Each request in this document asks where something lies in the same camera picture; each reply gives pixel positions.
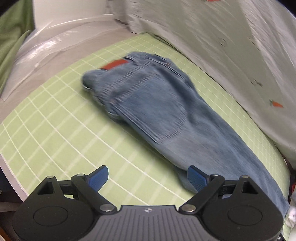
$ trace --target red label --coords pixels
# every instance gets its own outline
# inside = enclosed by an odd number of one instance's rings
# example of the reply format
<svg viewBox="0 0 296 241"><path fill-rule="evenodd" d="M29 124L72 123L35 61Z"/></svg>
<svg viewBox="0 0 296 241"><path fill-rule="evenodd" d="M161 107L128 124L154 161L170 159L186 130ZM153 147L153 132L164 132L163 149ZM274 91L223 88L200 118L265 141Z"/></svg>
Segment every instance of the red label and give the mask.
<svg viewBox="0 0 296 241"><path fill-rule="evenodd" d="M122 64L126 64L126 63L128 63L128 61L126 61L125 59L118 59L118 60L114 60L113 62L101 67L101 69L110 70L118 65L122 65Z"/></svg>

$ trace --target blue denim jeans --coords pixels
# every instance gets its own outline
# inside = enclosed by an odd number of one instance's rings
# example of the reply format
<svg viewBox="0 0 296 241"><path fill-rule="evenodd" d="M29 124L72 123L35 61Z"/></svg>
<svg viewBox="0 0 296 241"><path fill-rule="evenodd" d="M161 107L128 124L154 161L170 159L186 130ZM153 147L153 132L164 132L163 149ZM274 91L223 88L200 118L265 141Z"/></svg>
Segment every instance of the blue denim jeans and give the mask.
<svg viewBox="0 0 296 241"><path fill-rule="evenodd" d="M284 216L289 204L265 166L197 93L171 60L143 52L128 63L84 74L83 85L114 120L124 120L176 166L182 184L194 191L186 171L194 165L229 180L250 176Z"/></svg>

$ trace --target circular cap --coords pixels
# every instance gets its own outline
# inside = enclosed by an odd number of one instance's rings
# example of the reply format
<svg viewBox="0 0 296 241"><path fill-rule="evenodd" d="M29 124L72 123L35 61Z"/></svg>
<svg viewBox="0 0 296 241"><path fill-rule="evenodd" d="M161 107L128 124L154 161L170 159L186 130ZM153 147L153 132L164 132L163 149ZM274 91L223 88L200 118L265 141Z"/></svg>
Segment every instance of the circular cap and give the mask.
<svg viewBox="0 0 296 241"><path fill-rule="evenodd" d="M262 213L252 206L238 206L228 211L228 217L238 225L252 226L261 221Z"/></svg>
<svg viewBox="0 0 296 241"><path fill-rule="evenodd" d="M104 212L111 212L114 210L114 205L112 204L103 204L100 206L100 209Z"/></svg>
<svg viewBox="0 0 296 241"><path fill-rule="evenodd" d="M36 223L42 226L56 226L64 222L68 211L62 207L49 206L37 210L34 214Z"/></svg>
<svg viewBox="0 0 296 241"><path fill-rule="evenodd" d="M181 207L184 212L191 213L196 210L196 207L192 204L185 204Z"/></svg>

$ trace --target grid mat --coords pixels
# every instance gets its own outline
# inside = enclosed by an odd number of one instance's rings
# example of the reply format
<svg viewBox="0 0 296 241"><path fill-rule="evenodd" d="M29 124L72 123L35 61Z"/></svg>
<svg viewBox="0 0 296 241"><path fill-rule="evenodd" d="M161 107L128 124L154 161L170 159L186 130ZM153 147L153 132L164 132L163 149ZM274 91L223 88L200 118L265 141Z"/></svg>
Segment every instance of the grid mat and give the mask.
<svg viewBox="0 0 296 241"><path fill-rule="evenodd" d="M187 73L201 97L239 134L288 196L289 171L274 143L218 83L148 34L121 41L70 65L31 93L3 121L1 155L28 194L48 175L64 180L106 165L109 180L100 193L117 207L179 207L192 197L180 185L173 166L131 128L112 122L81 86L85 71L131 51L170 58Z"/></svg>

